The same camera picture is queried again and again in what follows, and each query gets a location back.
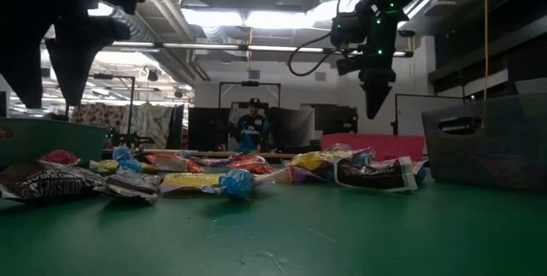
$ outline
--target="man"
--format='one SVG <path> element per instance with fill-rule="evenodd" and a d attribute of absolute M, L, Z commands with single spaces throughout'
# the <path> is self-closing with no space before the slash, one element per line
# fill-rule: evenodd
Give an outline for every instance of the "man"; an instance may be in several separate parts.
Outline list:
<path fill-rule="evenodd" d="M 260 152 L 261 145 L 268 135 L 269 124 L 266 117 L 258 114 L 260 100 L 253 97 L 249 101 L 249 113 L 239 118 L 237 129 L 239 152 Z"/>

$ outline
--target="green table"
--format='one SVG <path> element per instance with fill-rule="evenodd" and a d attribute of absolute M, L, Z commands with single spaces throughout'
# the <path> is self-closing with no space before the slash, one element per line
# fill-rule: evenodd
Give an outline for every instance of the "green table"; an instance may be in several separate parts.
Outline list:
<path fill-rule="evenodd" d="M 263 185 L 260 197 L 0 202 L 2 275 L 545 275 L 547 197 Z"/>

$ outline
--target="teal bin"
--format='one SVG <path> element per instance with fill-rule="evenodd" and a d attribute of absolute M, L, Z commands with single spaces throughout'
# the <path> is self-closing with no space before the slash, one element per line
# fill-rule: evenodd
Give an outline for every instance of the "teal bin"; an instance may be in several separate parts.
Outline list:
<path fill-rule="evenodd" d="M 59 120 L 0 118 L 0 167 L 37 160 L 52 150 L 100 161 L 107 131 Z"/>

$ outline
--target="cap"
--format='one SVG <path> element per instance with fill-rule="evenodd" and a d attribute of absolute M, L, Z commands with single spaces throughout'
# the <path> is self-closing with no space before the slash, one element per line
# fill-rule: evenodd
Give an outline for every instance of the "cap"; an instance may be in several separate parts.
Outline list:
<path fill-rule="evenodd" d="M 251 98 L 251 99 L 249 100 L 249 105 L 258 107 L 258 105 L 260 105 L 260 99 L 258 99 L 258 98 L 256 98 L 256 97 Z"/>

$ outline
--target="black cable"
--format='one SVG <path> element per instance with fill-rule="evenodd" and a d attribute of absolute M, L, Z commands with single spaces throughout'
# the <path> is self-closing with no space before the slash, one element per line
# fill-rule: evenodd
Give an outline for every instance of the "black cable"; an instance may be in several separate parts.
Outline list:
<path fill-rule="evenodd" d="M 338 16 L 339 14 L 339 9 L 340 9 L 340 2 L 342 0 L 338 0 L 338 3 L 336 4 L 336 16 Z M 309 45 L 309 44 L 312 44 L 312 43 L 315 43 L 315 42 L 319 42 L 321 41 L 322 39 L 324 38 L 328 38 L 329 36 L 331 35 L 331 33 L 329 32 L 328 34 L 322 36 L 322 37 L 319 37 L 319 38 L 316 38 L 316 39 L 313 39 L 311 41 L 308 41 L 300 46 L 298 46 L 296 49 L 294 49 L 294 51 L 292 51 L 291 55 L 289 56 L 289 61 L 287 62 L 287 67 L 289 67 L 289 71 L 291 71 L 292 74 L 298 76 L 298 77 L 303 77 L 303 76 L 308 76 L 310 74 L 312 74 L 315 70 L 317 70 L 317 68 L 333 53 L 339 51 L 339 50 L 332 50 L 328 53 L 326 53 L 323 58 L 321 58 L 319 60 L 319 62 L 317 62 L 317 64 L 311 68 L 311 70 L 309 70 L 308 72 L 305 72 L 305 73 L 296 73 L 293 69 L 292 69 L 292 58 L 294 57 L 294 55 L 304 46 L 306 45 Z"/>

